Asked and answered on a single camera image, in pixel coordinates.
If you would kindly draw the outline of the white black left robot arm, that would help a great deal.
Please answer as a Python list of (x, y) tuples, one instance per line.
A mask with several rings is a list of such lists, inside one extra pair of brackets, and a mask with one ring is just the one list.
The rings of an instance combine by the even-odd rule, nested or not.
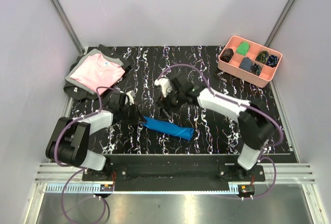
[(134, 102), (135, 92), (115, 92), (106, 107), (78, 118), (61, 117), (53, 130), (46, 148), (46, 157), (62, 165), (93, 170), (98, 179), (105, 181), (112, 173), (104, 155), (88, 149), (92, 134), (126, 122), (138, 125), (146, 122)]

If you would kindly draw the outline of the blue satin napkin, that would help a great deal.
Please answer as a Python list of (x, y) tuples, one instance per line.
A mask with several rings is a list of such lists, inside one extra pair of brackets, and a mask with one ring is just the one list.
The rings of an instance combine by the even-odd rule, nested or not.
[(188, 141), (193, 137), (193, 128), (181, 127), (170, 122), (155, 120), (146, 116), (144, 118), (145, 122), (142, 125), (150, 130), (182, 138)]

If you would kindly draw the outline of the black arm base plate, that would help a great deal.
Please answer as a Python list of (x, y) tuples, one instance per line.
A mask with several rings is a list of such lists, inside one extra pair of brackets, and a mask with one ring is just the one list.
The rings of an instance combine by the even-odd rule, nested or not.
[(165, 192), (222, 191), (229, 183), (265, 181), (261, 165), (245, 172), (236, 155), (108, 155), (107, 169), (114, 176), (87, 172), (87, 182), (115, 180), (115, 191)]

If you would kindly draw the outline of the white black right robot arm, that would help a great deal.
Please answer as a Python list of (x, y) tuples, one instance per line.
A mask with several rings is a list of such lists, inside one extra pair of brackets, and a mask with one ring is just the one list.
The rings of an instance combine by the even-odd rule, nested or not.
[(186, 104), (211, 110), (238, 123), (244, 145), (237, 160), (235, 175), (241, 181), (252, 177), (261, 149), (276, 129), (260, 113), (257, 104), (224, 95), (201, 84), (193, 84), (183, 75), (157, 79), (154, 86), (160, 90), (157, 105), (166, 116), (172, 115)]

